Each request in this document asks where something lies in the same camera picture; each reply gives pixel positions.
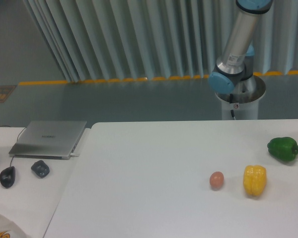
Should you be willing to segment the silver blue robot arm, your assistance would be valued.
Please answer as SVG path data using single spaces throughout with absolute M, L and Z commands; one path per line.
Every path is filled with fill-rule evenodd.
M 209 75 L 210 87 L 219 94 L 230 94 L 242 80 L 248 79 L 245 64 L 255 27 L 261 15 L 267 13 L 271 0 L 237 0 L 238 14 L 222 55 Z

